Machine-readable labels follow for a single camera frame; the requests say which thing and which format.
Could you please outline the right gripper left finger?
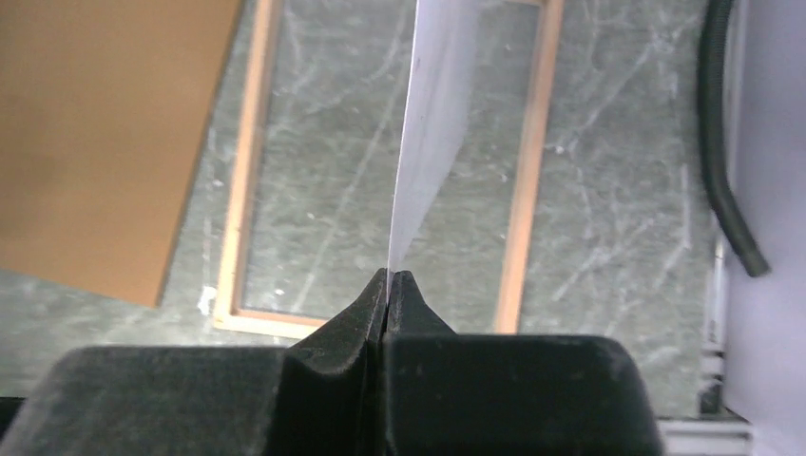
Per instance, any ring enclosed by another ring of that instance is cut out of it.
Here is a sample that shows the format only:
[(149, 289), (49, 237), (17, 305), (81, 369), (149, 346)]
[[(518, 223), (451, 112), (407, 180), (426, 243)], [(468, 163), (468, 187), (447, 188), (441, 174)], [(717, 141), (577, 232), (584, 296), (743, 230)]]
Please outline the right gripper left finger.
[(372, 455), (388, 274), (289, 348), (70, 351), (23, 402), (5, 455)]

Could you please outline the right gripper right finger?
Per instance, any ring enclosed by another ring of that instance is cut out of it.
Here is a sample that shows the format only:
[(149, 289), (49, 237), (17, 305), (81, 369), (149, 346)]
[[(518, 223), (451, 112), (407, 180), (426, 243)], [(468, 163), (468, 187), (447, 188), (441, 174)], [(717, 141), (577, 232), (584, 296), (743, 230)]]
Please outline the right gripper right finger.
[(664, 452), (641, 374), (613, 339), (460, 334), (400, 272), (382, 353), (389, 455)]

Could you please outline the clear glass pane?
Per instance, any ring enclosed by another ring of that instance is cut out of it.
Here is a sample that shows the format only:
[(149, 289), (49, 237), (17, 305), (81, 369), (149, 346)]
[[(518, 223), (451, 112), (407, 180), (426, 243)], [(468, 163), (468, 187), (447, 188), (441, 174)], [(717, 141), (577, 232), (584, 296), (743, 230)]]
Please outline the clear glass pane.
[[(480, 10), (469, 127), (406, 256), (459, 331), (494, 319), (540, 9)], [(411, 1), (288, 1), (242, 306), (329, 318), (386, 262)]]

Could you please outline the printed photo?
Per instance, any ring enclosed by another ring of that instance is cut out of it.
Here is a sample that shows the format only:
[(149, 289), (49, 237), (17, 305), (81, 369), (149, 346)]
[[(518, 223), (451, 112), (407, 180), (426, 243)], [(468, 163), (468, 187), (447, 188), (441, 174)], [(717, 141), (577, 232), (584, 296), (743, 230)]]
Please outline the printed photo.
[(467, 129), (480, 1), (421, 0), (393, 194), (387, 268), (400, 271)]

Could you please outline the brown backing board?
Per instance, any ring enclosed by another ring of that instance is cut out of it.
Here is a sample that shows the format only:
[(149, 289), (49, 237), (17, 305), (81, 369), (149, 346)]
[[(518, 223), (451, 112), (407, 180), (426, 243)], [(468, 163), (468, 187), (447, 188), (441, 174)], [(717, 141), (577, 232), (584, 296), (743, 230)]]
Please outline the brown backing board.
[(154, 307), (239, 1), (1, 5), (1, 265)]

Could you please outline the wooden picture frame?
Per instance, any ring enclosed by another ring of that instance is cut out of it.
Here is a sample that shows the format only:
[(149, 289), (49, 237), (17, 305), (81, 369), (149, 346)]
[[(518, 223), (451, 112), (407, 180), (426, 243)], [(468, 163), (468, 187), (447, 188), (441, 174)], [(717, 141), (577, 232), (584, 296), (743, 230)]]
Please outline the wooden picture frame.
[[(497, 333), (516, 333), (519, 329), (532, 221), (563, 24), (563, 2), (539, 1), (536, 5), (541, 12), (495, 311), (494, 329)], [(218, 293), (211, 318), (213, 326), (221, 330), (301, 339), (322, 326), (323, 320), (287, 313), (244, 310), (240, 306), (265, 137), (263, 127), (270, 99), (267, 91), (271, 85), (282, 6), (280, 1), (259, 1), (256, 4), (237, 153), (230, 180)]]

